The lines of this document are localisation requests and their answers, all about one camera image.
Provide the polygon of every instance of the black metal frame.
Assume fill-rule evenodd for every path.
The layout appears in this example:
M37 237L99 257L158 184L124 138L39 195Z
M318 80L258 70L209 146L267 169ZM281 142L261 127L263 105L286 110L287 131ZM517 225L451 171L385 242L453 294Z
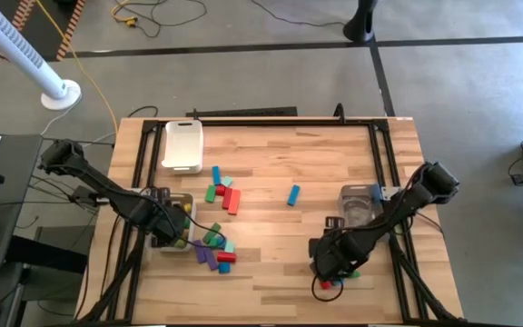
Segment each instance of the black metal frame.
M386 185L385 177L384 177L384 171L383 171L383 165L380 158L380 148L378 143L378 134L382 134L383 142L385 146L385 152L387 154L387 158L389 161L389 167L390 167L390 175L392 184L394 186L400 186L400 179L399 179L399 171L397 167L397 163L395 161L395 156L392 148L392 141L390 139L390 129L389 129L389 123L386 119L350 119L346 118L344 115L344 108L341 104L338 104L336 107L336 111L334 112L334 116L339 117L339 119L323 119L323 120L316 120L316 119L296 119L296 120L273 120L273 119L241 119L241 120L228 120L228 119L215 119L215 120L204 120L202 121L203 126L365 126L369 130L369 136L370 136L370 146L372 148L372 155L375 163L375 172L377 175L377 180L381 186ZM139 151L136 157L136 164L134 167L134 173L133 173L133 183L132 187L139 187L140 181L141 181L141 172L143 169L143 159L146 153L146 146L148 143L148 138L151 133L154 133L154 140L153 140L153 149L151 153L151 160L149 164L149 172L148 172L148 178L146 187L154 186L154 179L156 175L156 168L157 168L157 162L158 162L158 156L159 151L161 148L161 140L163 136L163 128L168 123L168 121L164 120L146 120L143 122L143 130L141 134L141 140L139 144ZM407 224L404 223L401 228L405 233L403 234L404 243L405 243L405 253L407 254L407 258L412 265L412 267L415 269L416 272L419 271L419 268L417 266L417 260L415 257L415 251L413 246L412 237L410 235L409 229L407 228ZM118 262L116 264L116 271L118 271L127 254L127 249L129 248L130 244L130 236L131 236L132 226L130 224L126 224L124 227L123 235L121 238L120 243L120 250L118 254ZM144 237L143 234L139 233L137 237ZM409 300L407 298L407 292L405 289L405 282L402 275L401 265L400 265L400 259L395 255L394 251L390 251L391 258L392 258L392 266L393 266L393 272L395 277L395 283L397 286L397 295L399 297L399 303L400 303L400 312L401 317L404 322L407 322L411 320L410 317L410 310L409 310ZM138 280L139 280L139 274L140 274L140 267L141 267L141 259L138 260L137 263L135 263L134 267L132 268L132 276L131 281L129 284L129 290L127 294L126 299L126 307L124 312L124 320L128 322L132 322L133 318L133 310L134 310L134 303L136 300L136 290L138 288ZM419 290L416 288L415 290L415 296L417 299L417 305L419 310L419 317L423 320L426 320L429 318L427 315L427 307L425 305L425 302L423 301L423 298L421 297ZM116 305L118 303L118 296L115 296L113 301L110 304L109 312L106 317L108 321L114 320L115 312L116 312Z

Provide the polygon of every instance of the concrete floor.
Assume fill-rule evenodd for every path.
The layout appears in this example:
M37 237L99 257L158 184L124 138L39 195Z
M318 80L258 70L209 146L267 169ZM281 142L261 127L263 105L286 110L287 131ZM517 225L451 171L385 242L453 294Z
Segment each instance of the concrete floor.
M288 25L247 1L203 1L207 16L165 28L157 39L117 25L108 15L111 2L89 1L74 47L93 51L345 40L336 25ZM356 0L260 1L278 15L314 23L348 20L356 6ZM172 0L156 14L173 21L198 10ZM523 36L523 1L382 0L375 31L379 40ZM465 316L473 322L523 325L523 187L512 186L507 176L523 140L523 44L381 48L380 55L397 115L415 117L426 157L444 163L461 181L460 193L439 208L439 215ZM330 115L337 102L351 115L384 115L365 48L112 57L84 59L83 64L119 118L148 104L157 105L160 116L184 115L193 108L287 105L298 106L301 115ZM84 98L47 135L92 140L110 133L110 116L75 62L52 67L63 78L78 81ZM0 133L40 133L55 114L43 109L38 98L37 87L0 62ZM95 145L86 155L105 171L111 151ZM59 213L37 206L24 210L20 224L36 214L42 217L40 225L83 225L89 218L75 208ZM74 309L73 303L46 304L61 312ZM30 305L24 325L54 319Z

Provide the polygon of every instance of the wooden table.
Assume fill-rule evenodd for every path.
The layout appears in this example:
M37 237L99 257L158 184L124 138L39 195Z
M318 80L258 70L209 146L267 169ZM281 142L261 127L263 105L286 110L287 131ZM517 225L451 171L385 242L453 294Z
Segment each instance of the wooden table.
M124 119L114 148L109 176L130 187L143 119ZM411 118L389 118L391 138L402 184L423 163ZM345 184L376 183L366 128L349 127L204 127L204 168L197 175L167 174L158 164L155 186L192 193L197 221L222 226L236 242L238 262L220 275L198 264L194 250L162 254L146 250L134 310L134 323L366 323L400 322L388 245L379 242L362 276L347 280L343 295L322 303L311 295L308 239L322 233L324 218L338 215L336 201ZM161 154L164 154L164 140ZM147 151L144 166L148 165ZM231 216L204 201L212 183L212 166L233 178L242 190L240 210ZM386 176L390 176L388 166ZM146 183L143 169L141 185ZM292 185L301 187L295 206L286 205ZM423 211L439 222L436 209ZM90 251L90 285L83 313L100 296L108 240L115 213L101 210ZM113 278L123 224L112 244L108 281ZM461 316L459 298L444 240L436 227L416 219L411 229L424 281L453 314ZM203 231L196 231L202 237ZM416 317L412 287L405 275L412 316ZM119 298L123 315L127 283ZM335 291L319 290L329 297Z

